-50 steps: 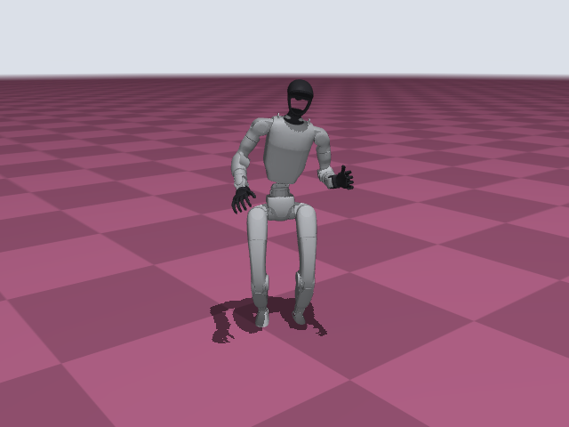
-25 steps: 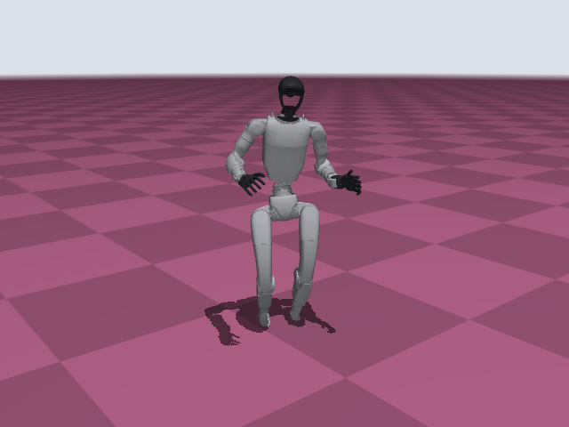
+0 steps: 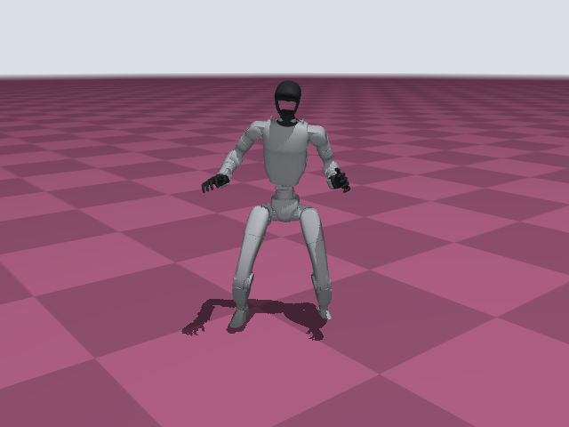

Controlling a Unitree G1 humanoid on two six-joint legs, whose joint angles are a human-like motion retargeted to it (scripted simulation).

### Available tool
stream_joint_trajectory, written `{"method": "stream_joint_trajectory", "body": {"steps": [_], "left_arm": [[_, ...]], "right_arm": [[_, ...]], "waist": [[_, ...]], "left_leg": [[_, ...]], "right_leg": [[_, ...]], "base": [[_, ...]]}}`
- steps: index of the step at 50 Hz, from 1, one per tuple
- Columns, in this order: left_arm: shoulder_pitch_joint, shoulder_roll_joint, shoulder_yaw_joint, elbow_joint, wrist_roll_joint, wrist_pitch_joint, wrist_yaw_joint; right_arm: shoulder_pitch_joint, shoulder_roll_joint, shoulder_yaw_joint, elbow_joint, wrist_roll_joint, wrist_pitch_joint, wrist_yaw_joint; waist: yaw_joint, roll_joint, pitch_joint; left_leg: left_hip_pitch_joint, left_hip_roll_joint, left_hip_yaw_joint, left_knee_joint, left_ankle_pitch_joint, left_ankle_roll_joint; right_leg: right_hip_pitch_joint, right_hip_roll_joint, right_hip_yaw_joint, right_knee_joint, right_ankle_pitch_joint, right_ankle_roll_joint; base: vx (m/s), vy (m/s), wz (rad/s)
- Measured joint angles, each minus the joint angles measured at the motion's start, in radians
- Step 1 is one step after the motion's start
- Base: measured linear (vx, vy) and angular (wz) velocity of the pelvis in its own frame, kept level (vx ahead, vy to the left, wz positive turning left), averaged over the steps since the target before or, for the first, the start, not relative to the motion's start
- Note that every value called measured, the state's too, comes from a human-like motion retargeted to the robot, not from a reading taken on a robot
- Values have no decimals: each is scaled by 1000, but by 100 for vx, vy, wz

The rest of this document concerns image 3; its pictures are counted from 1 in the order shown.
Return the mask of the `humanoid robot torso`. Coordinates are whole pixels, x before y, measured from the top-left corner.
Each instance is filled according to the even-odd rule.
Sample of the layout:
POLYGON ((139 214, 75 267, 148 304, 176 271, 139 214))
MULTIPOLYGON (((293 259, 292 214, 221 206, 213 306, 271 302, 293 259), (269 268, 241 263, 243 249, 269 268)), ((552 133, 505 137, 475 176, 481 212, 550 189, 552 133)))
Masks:
POLYGON ((281 126, 283 121, 270 117, 263 130, 264 166, 269 181, 277 184, 271 198, 272 221, 291 222, 299 220, 299 195, 293 186, 299 183, 308 161, 309 134, 304 119, 296 118, 293 126, 281 126))

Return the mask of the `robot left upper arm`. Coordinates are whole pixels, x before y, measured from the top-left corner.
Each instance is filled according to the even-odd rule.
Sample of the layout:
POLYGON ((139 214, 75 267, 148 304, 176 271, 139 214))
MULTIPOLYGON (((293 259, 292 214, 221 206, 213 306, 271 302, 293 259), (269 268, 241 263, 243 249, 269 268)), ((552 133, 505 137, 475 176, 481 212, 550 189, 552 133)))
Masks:
POLYGON ((323 172, 326 177, 327 171, 335 167, 333 160, 333 150, 328 140, 326 130, 320 125, 308 125, 309 141, 312 145, 316 146, 317 152, 324 162, 322 166, 323 172))

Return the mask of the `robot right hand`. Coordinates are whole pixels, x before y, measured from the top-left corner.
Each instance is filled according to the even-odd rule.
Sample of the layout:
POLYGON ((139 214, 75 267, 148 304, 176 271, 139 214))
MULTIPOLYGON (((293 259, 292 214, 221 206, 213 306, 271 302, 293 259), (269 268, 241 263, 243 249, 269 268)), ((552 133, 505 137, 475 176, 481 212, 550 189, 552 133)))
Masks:
POLYGON ((206 190, 209 191, 209 185, 211 187, 211 190, 213 190, 213 184, 218 188, 220 186, 225 185, 226 183, 229 183, 229 177, 227 175, 224 174, 217 174, 215 176, 213 176, 212 178, 210 178, 209 180, 207 180, 206 182, 203 182, 202 184, 202 191, 205 193, 204 187, 206 187, 206 190))

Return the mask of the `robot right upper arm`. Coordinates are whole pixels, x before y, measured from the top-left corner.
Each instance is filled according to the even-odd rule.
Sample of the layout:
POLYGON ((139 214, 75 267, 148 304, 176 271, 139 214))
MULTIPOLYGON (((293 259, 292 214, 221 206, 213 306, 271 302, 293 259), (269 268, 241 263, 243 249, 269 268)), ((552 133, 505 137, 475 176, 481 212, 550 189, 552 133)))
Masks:
POLYGON ((258 141, 263 137, 263 130, 266 123, 267 121, 252 122, 238 140, 236 147, 230 156, 230 159, 236 163, 236 168, 238 168, 244 161, 243 154, 255 143, 255 141, 258 141))

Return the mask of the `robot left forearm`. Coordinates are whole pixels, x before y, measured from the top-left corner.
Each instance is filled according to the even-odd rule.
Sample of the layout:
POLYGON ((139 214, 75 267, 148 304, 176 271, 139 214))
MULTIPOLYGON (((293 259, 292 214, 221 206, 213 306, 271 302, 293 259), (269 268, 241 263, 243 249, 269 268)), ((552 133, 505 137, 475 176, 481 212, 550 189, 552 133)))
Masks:
MULTIPOLYGON (((331 183, 331 179, 328 180, 328 178, 332 175, 335 175, 337 172, 334 170, 335 168, 339 168, 338 164, 336 162, 335 163, 335 167, 330 168, 327 173, 326 173, 326 178, 327 178, 327 184, 329 186, 330 189, 334 189, 332 183, 331 183)), ((339 168, 340 169, 340 168, 339 168)))

